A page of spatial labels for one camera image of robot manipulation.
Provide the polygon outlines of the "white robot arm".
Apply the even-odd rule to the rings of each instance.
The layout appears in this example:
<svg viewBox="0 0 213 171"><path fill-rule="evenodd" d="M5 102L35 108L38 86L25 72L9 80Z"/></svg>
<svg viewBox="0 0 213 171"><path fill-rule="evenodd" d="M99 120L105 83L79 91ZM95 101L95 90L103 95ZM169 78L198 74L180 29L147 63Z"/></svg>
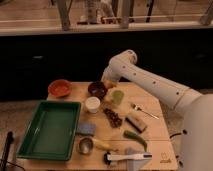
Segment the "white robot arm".
<svg viewBox="0 0 213 171"><path fill-rule="evenodd" d="M125 50L109 60L101 80L116 85L125 78L184 117L178 171L213 171L213 94L202 94L188 86L136 66L137 55Z"/></svg>

